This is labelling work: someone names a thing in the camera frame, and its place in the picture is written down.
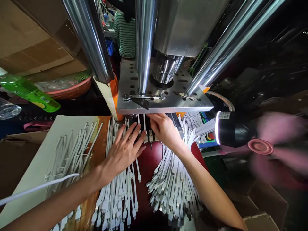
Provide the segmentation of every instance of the hand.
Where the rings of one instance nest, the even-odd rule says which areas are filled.
[[[165,113],[147,114],[150,118],[151,128],[159,140],[173,152],[185,145],[172,120]]]
[[[141,136],[134,144],[141,125],[138,124],[136,127],[136,122],[133,123],[130,128],[127,130],[125,136],[123,138],[122,134],[125,129],[125,125],[123,125],[117,134],[117,137],[112,144],[106,159],[103,161],[103,177],[110,181],[112,181],[117,175],[123,172],[127,167],[133,163],[138,156],[141,155],[143,150],[146,147],[141,147],[144,142],[146,132],[143,131]]]

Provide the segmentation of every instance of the striped shirt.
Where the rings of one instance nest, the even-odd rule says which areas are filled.
[[[135,19],[126,22],[124,14],[117,12],[115,15],[115,37],[119,43],[120,55],[131,59],[136,54],[136,28]]]

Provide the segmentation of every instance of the cable bundle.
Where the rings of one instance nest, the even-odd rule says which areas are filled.
[[[186,112],[184,119],[187,122],[187,125],[190,129],[199,128],[203,125],[203,121],[200,116],[200,112]],[[206,134],[199,136],[197,140],[197,145],[199,143],[206,143]]]
[[[55,148],[55,154],[50,162],[50,165],[47,169],[45,175],[46,182],[57,181],[60,178],[68,175],[78,175],[80,177],[86,166],[88,158],[91,154],[92,148],[95,144],[95,141],[100,133],[103,123],[100,124],[97,134],[94,138],[94,141],[88,151],[85,154],[85,150],[93,136],[93,133],[96,129],[97,122],[92,123],[91,126],[88,126],[88,123],[85,124],[84,129],[80,129],[77,134],[74,142],[73,131],[70,132],[68,138],[66,135],[60,136]],[[68,178],[64,182],[59,181],[56,184],[50,185],[47,189],[46,198],[49,198],[55,192],[60,190],[62,187],[68,187],[75,178]],[[65,225],[74,214],[74,211],[70,212],[65,216],[59,224],[56,224],[53,231],[63,230]],[[75,220],[78,222],[81,217],[81,206],[79,205],[75,212]]]
[[[190,148],[198,139],[195,129],[191,130],[185,122],[181,121],[184,132],[184,142]],[[163,144],[162,160],[154,170],[154,176],[146,184],[148,192],[152,193],[150,204],[154,212],[160,210],[168,215],[170,226],[182,227],[184,216],[197,217],[202,210],[201,200],[180,159]]]
[[[129,127],[129,120],[125,120],[125,125],[126,128]],[[119,125],[116,124],[114,120],[112,123],[109,122],[106,156],[108,155],[111,145],[116,139],[118,129]],[[136,166],[138,171],[138,180],[140,182],[141,175],[139,172],[137,159]],[[130,226],[131,215],[134,219],[136,219],[136,213],[139,206],[137,201],[136,179],[133,163],[131,168],[129,166],[125,171],[116,176],[112,182],[101,189],[91,220],[92,226],[95,225],[96,222],[96,227],[102,226],[101,230],[120,229],[120,231],[123,231],[125,221],[127,226]]]

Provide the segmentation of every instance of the green bottle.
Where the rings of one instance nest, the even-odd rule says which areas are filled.
[[[0,85],[19,97],[34,103],[46,112],[55,112],[61,107],[49,95],[22,76],[6,74],[0,77]]]

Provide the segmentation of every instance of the person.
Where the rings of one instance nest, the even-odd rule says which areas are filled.
[[[177,133],[171,119],[164,113],[148,114],[148,117],[155,135],[182,161],[209,212],[230,228],[226,230],[247,231],[233,203],[191,153],[190,148]],[[125,136],[121,138],[125,129],[123,125],[118,131],[108,156],[100,165],[77,182],[12,221],[1,231],[51,230],[64,216],[76,209],[93,193],[106,186],[141,155],[145,149],[142,144],[146,132],[143,131],[137,139],[140,128],[140,124],[133,123]]]
[[[125,0],[115,14],[115,38],[122,58],[133,59],[136,56],[136,27],[134,11],[131,7],[134,1]]]

